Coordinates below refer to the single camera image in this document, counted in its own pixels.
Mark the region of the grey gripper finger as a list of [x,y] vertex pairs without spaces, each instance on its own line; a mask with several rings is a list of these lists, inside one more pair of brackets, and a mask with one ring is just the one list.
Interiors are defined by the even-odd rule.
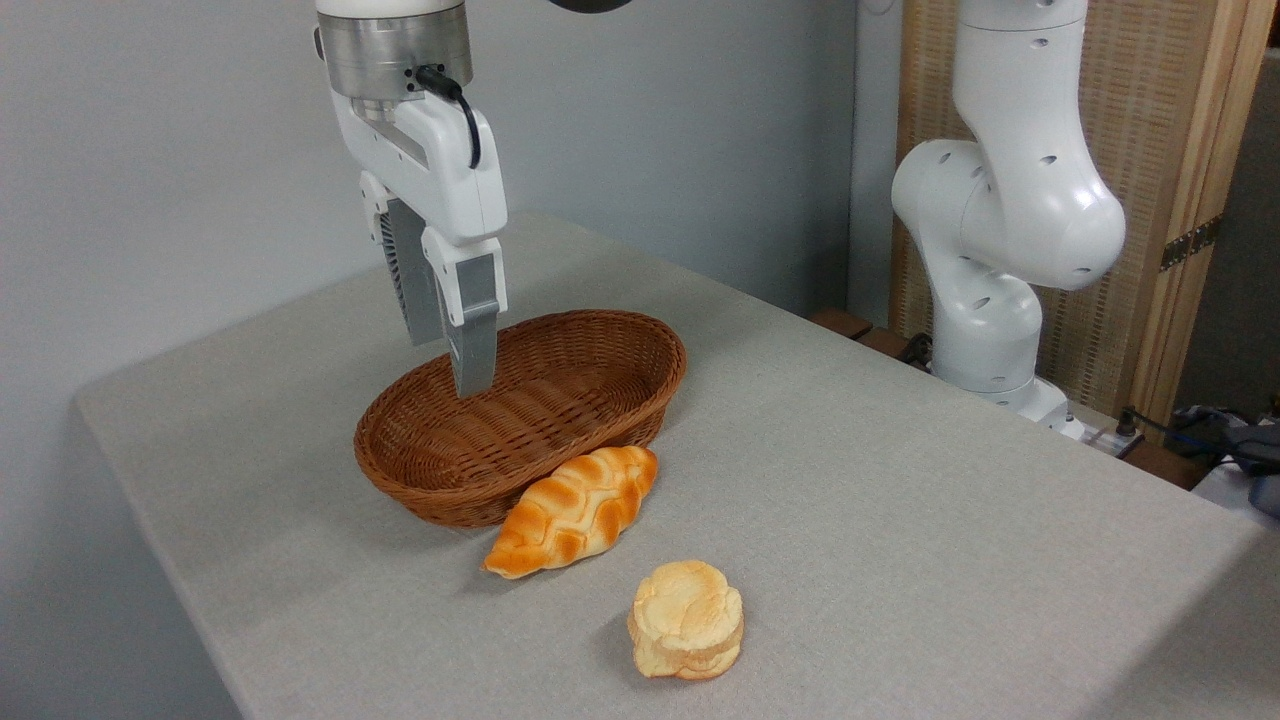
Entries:
[[509,306],[499,240],[454,246],[436,231],[422,233],[442,328],[461,398],[492,387],[497,366],[498,315]]
[[433,272],[422,249],[424,219],[371,173],[358,179],[367,228],[390,273],[415,346],[443,336]]

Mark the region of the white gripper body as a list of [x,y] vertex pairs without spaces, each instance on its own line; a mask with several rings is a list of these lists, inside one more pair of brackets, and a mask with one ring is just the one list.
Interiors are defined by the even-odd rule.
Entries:
[[371,124],[351,99],[334,92],[340,133],[356,161],[456,247],[495,238],[508,220],[495,140],[485,117],[474,119],[481,156],[465,110],[434,94],[398,102],[392,123]]

